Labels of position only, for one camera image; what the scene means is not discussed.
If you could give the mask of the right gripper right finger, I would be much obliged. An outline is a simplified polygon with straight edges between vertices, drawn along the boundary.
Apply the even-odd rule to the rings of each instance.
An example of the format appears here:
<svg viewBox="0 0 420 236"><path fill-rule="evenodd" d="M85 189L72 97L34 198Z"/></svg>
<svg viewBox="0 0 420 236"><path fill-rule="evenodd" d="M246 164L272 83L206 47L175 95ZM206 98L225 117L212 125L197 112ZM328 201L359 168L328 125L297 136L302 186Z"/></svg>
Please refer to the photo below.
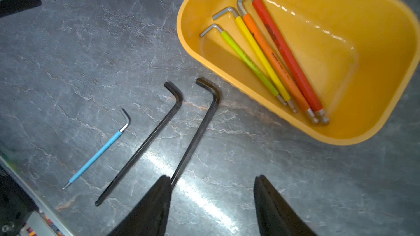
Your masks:
<svg viewBox="0 0 420 236"><path fill-rule="evenodd" d="M264 175L254 181L254 202L261 236L314 236Z"/></svg>

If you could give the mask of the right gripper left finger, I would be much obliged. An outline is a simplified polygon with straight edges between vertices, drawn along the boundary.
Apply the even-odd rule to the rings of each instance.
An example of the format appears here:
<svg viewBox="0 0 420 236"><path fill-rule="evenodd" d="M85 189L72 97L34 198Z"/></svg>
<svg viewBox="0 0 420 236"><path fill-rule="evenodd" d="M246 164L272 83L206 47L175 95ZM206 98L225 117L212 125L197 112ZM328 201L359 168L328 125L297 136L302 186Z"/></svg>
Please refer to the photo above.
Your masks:
<svg viewBox="0 0 420 236"><path fill-rule="evenodd" d="M171 204L171 178L161 176L110 236L163 236Z"/></svg>

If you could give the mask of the long black hex key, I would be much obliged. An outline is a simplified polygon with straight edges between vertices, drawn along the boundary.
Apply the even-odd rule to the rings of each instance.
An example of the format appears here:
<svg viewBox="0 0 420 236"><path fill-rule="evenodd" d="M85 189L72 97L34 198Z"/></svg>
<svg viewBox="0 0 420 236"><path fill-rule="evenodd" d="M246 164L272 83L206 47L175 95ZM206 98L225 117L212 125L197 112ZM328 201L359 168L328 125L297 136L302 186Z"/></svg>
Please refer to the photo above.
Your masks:
<svg viewBox="0 0 420 236"><path fill-rule="evenodd" d="M198 147L201 138L203 137L205 131L207 130L208 125L210 124L212 118L214 117L220 101L221 101L221 93L218 88L211 83L209 80L200 77L196 79L196 84L201 86L203 89L209 91L212 96L213 100L212 103L204 116L203 120L201 121L197 131L195 132L186 152L184 153L179 165L177 166L172 178L171 178L171 190L173 190L179 181L180 177L182 176L183 172L185 171L188 163L190 162L192 155L196 148Z"/></svg>

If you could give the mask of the red hex key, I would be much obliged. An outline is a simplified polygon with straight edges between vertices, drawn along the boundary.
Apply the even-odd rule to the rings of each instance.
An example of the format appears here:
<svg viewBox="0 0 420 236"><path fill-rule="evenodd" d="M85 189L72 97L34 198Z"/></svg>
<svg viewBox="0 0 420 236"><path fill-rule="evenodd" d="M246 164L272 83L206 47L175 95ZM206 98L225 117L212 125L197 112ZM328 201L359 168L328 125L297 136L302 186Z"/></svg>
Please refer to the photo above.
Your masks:
<svg viewBox="0 0 420 236"><path fill-rule="evenodd" d="M266 8L262 0L251 0L254 9L256 10L258 16L260 17L262 23L264 24L266 30L268 31L271 39L273 40L275 46L280 53L283 61L281 61L286 68L289 75L294 80L294 83L298 86L299 90L305 97L306 101L310 105L312 111L318 119L318 123L327 125L329 124L329 118L326 115L324 107L318 98L317 94L313 90L311 84L309 83L306 75L301 69L299 63L294 57L288 43L284 39L280 29L275 23L270 12Z"/></svg>

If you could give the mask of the green hex key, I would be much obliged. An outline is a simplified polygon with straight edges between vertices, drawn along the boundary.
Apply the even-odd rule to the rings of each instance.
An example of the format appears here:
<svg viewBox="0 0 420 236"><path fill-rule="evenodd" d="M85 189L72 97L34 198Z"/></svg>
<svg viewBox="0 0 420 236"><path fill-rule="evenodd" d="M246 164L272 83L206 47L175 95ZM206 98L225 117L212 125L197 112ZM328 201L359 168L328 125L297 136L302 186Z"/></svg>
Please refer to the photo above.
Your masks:
<svg viewBox="0 0 420 236"><path fill-rule="evenodd" d="M219 25L212 24L200 33L200 37L209 33L210 30L216 29L224 39L224 41L238 54L242 61L252 70L254 75L265 85L265 87L271 92L273 96L280 100L283 105L287 105L287 102L283 99L280 92L274 86L274 84L268 79L268 77L262 72L262 70L250 59L250 57L243 51L243 49L236 43L236 41L223 30Z"/></svg>

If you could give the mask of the yellow hex key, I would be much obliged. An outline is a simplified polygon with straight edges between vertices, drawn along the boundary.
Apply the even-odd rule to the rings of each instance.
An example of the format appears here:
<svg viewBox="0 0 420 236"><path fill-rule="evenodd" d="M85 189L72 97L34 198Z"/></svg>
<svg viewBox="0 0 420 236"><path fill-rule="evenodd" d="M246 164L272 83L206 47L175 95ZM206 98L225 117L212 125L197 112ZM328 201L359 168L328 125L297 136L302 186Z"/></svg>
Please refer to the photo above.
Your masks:
<svg viewBox="0 0 420 236"><path fill-rule="evenodd" d="M246 37L246 39L248 40L250 46L252 47L252 49L256 53L257 57L259 58L261 64L264 66L265 70L268 72L271 81L275 85L275 88L280 92L280 95L283 98L283 101L282 102L284 103L284 105L286 105L286 104L289 105L289 107L291 108L291 110L293 111L293 113L297 113L298 110L295 108L295 105L292 102L291 96L287 92L287 90L284 87L283 83L280 81L280 79L277 76L277 74L274 71L274 69L271 67L270 62L268 61L268 59L266 58L265 54L261 50L259 44L257 43L257 41L254 39L253 35L249 31L249 29L246 26L244 20L238 14L237 10L235 8L233 8L233 7L226 7L223 10L219 11L218 13L216 13L215 15L213 15L212 16L212 19L213 20L216 20L217 18L221 17L222 15L226 14L227 12L232 12L232 14L233 14L233 16L235 18L236 25L241 30L241 32L243 33L243 35Z"/></svg>

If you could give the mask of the yellow plastic storage box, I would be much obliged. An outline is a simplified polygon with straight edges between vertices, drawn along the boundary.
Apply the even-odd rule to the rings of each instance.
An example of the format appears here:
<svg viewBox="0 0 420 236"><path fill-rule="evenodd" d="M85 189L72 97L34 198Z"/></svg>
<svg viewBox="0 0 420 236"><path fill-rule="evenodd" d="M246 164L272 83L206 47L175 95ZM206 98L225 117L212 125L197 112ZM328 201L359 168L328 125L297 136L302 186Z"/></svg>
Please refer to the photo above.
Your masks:
<svg viewBox="0 0 420 236"><path fill-rule="evenodd" d="M178 37L184 49L250 98L314 139L353 145L385 124L420 61L420 21L400 0L262 0L330 120L313 124L303 111L282 105L237 53L212 29L229 33L258 58L234 17L212 16L237 0L184 0Z"/></svg>

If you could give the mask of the orange hex key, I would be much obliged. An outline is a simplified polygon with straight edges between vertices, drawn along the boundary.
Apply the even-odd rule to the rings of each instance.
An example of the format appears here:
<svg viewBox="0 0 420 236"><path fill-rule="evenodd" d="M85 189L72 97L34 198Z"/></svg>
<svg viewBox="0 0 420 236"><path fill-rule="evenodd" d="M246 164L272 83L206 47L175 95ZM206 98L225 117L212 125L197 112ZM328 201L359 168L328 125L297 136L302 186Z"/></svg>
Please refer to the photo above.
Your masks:
<svg viewBox="0 0 420 236"><path fill-rule="evenodd" d="M277 76L279 77L280 81L283 83L284 87L286 88L289 95L295 98L295 101L297 101L299 107L306 113L308 118L312 121L312 123L317 124L318 119L315 116L314 112L312 111L310 105L306 101L305 97L299 90L296 83L294 83L294 80L287 72L286 68L284 67L281 60L277 57L276 53L272 48L270 47L269 43L265 39L265 37L261 34L258 26L253 21L250 14L245 10L243 6L243 0L237 0L237 7L241 14L242 19L244 20L246 26L248 27L249 31L253 35L254 39L259 44L261 50L265 54L266 58L271 64L271 67L276 72Z"/></svg>

